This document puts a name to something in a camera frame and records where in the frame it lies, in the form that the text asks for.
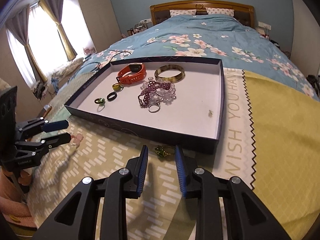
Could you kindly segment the pink sleeve forearm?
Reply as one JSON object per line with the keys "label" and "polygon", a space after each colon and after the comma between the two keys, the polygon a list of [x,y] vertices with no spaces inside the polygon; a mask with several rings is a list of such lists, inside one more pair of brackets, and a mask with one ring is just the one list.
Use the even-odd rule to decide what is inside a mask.
{"label": "pink sleeve forearm", "polygon": [[2,172],[0,194],[1,213],[7,222],[28,228],[36,228],[28,206],[21,202],[21,194]]}

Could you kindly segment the left hand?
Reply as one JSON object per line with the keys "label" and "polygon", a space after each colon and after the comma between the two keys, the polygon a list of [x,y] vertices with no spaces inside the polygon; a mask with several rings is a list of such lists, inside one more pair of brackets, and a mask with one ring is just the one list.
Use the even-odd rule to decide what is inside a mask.
{"label": "left hand", "polygon": [[32,176],[32,169],[28,168],[26,170],[20,171],[20,176],[18,178],[18,183],[23,186],[29,186],[32,182],[33,176]]}

